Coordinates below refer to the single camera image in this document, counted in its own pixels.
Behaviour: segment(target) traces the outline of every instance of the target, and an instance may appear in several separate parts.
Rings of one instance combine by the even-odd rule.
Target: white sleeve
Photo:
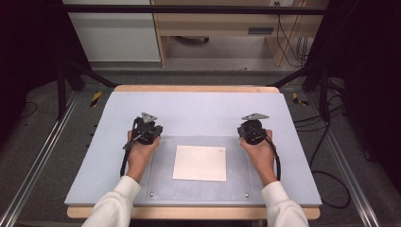
[[[82,226],[129,226],[132,202],[140,190],[141,186],[134,179],[123,176],[115,189],[96,203]]]
[[[268,208],[268,226],[309,226],[301,206],[289,199],[280,182],[263,188],[262,198]]]

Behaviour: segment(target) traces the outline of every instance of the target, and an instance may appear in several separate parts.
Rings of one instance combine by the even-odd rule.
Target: gray carpet
[[[195,75],[180,74],[166,75],[151,73],[145,75],[143,72],[101,72],[106,77],[113,78],[118,83],[142,83],[142,84],[253,84],[263,85],[286,75],[278,72],[271,77],[265,74],[252,72],[215,72],[213,76],[206,73],[195,73]],[[104,90],[96,107],[89,107],[93,95],[97,90]],[[69,122],[61,134],[61,137],[49,157],[44,171],[28,198],[18,221],[44,221],[57,223],[81,223],[81,219],[70,219],[66,216],[66,205],[63,204],[66,193],[78,172],[80,164],[85,156],[87,145],[91,143],[91,133],[96,130],[95,125],[101,117],[102,110],[111,90],[99,88],[95,85],[87,86],[78,98],[78,104],[73,111]],[[294,120],[314,116],[310,106],[294,104],[292,93],[285,93],[288,108]],[[305,96],[299,93],[300,99]],[[29,94],[29,101],[38,104],[38,110],[31,116],[22,119],[15,127],[12,136],[2,147],[0,152],[0,212],[7,209],[13,196],[22,183],[25,175],[45,138],[50,133],[57,116],[57,99],[55,83],[50,83],[42,88],[36,89]],[[335,98],[332,107],[341,104]],[[26,113],[32,111],[32,107],[26,105]],[[303,128],[304,130],[317,129],[320,125],[315,124]],[[381,166],[364,159],[363,147],[359,143],[353,130],[352,124],[346,116],[338,114],[332,118],[330,126],[335,133],[341,148],[347,154],[347,160],[352,165],[359,183],[366,193],[382,226],[401,226],[401,198],[392,187]],[[299,132],[300,140],[305,150],[307,159],[310,159],[314,148],[317,146],[323,130]],[[329,172],[339,178],[339,170],[333,161],[329,146],[323,144],[317,154],[312,169]],[[329,202],[343,204],[346,201],[344,190],[330,178],[316,175],[315,180],[323,197]],[[321,217],[311,221],[311,226],[364,226],[359,213],[351,202],[345,209],[333,209],[327,205],[321,206]]]

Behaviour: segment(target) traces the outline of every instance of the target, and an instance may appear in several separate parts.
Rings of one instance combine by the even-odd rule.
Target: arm
[[[272,138],[272,131],[266,131]],[[308,226],[306,216],[301,206],[289,199],[283,186],[274,174],[274,153],[266,141],[257,145],[249,145],[245,139],[240,138],[243,147],[250,157],[260,180],[264,186],[262,198],[268,208],[269,226]]]
[[[95,205],[92,214],[82,226],[129,226],[132,202],[141,190],[138,184],[153,151],[159,146],[160,137],[152,145],[135,142],[128,158],[129,169],[111,192],[106,193]]]

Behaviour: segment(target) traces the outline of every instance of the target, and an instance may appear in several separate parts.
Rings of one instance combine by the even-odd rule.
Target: aluminum rail
[[[70,117],[70,114],[73,111],[75,104],[77,103],[78,96],[79,92],[72,93],[67,104],[65,115],[54,125],[52,132],[50,132],[49,136],[47,137],[47,140],[45,141],[44,146],[39,152],[35,163],[32,165],[32,168],[27,173],[24,182],[22,183],[20,189],[18,190],[17,194],[9,205],[9,208],[0,218],[0,227],[13,226],[18,216],[20,215],[22,209],[24,208],[26,200],[28,199],[33,187],[35,186],[36,182],[39,179],[39,176],[42,173],[42,170],[44,169],[44,165],[46,164],[48,157],[52,153],[53,148],[59,140],[61,132],[64,129],[64,126],[68,118]]]
[[[200,14],[280,14],[326,15],[342,12],[340,9],[309,7],[242,7],[242,6],[153,6],[153,5],[41,5],[42,11],[90,13],[200,13]]]
[[[316,95],[312,95],[307,93],[307,98],[311,101],[311,106],[316,114],[319,114],[318,111],[318,100]],[[330,147],[330,151],[333,155],[333,159],[339,168],[340,174],[344,179],[345,185],[347,185],[350,190],[351,197],[353,199],[354,205],[359,212],[360,218],[363,221],[363,224],[366,227],[379,227],[380,223],[375,215],[375,212],[368,201],[365,193],[362,190],[359,182],[357,181],[357,176],[352,170],[351,166],[348,164],[344,153],[342,152],[339,143],[336,140],[333,132],[328,129],[327,135],[327,144]]]

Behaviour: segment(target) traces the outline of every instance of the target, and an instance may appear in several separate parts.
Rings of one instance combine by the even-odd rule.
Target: black curtain
[[[61,63],[74,61],[91,69],[68,14],[41,11],[42,4],[62,1],[0,3],[0,144],[24,109],[27,93],[56,80]],[[78,72],[67,67],[64,75],[73,89],[83,88]]]
[[[335,0],[338,6],[349,1]],[[311,61],[340,23],[323,18]],[[401,1],[361,0],[324,57],[345,81],[344,102],[365,148],[401,192]]]

